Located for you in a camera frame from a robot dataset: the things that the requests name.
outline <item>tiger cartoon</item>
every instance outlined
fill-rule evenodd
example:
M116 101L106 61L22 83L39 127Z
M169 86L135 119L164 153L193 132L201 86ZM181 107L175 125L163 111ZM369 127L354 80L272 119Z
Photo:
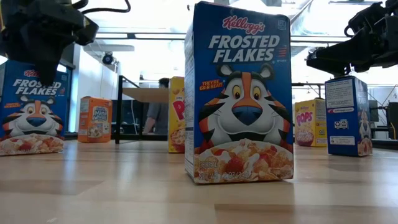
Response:
M266 80L274 77L272 66L265 63L259 72L237 71L231 65L219 65L216 69L227 80L220 95L205 104L199 113L204 140L195 154L244 138L269 142L292 152L292 145L285 141L290 114L266 87Z
M22 95L21 110L5 117L2 128L5 135L2 140L27 134L45 134L63 139L60 134L63 121L50 109L55 104L55 98L50 96L46 101L30 100Z

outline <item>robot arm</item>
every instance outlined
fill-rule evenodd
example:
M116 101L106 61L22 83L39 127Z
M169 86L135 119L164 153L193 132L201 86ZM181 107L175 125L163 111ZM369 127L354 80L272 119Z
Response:
M370 67L398 64L398 1L373 3L349 20L345 34L350 40L309 52L307 65L335 77L348 75L351 67L365 72Z
M11 60L33 63L43 85L51 85L65 47L94 41L98 25L87 13L127 9L96 8L80 12L88 0L1 0L0 53Z

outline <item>orange cereal box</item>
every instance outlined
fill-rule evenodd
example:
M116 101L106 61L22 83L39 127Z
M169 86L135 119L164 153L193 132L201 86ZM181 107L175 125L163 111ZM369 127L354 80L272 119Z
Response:
M299 146L327 147L325 100L294 104L294 138Z
M108 142L111 140L112 101L86 96L80 101L80 142Z
M185 151L184 100L184 78L171 78L169 100L169 152L171 153Z

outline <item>frosted flakes cereal box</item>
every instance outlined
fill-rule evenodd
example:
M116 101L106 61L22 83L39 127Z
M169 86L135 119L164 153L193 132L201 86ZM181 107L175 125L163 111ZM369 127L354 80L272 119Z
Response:
M195 183L291 179L289 18L196 4L185 39L185 122Z
M294 139L299 146L327 147L325 100L294 104Z
M0 156L63 150L68 74L57 72L51 86L38 77L28 63L0 65Z
M325 82L329 154L373 153L368 86L348 76Z
M185 151L185 92L184 78L170 79L169 98L169 152Z
M108 142L111 140L112 101L86 96L80 101L80 142Z

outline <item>wooden table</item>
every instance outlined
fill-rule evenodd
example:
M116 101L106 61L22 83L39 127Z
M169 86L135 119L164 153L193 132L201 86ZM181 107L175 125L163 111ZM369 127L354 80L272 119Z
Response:
M398 154L295 147L295 178L194 185L161 141L67 142L60 154L0 157L2 224L397 223Z

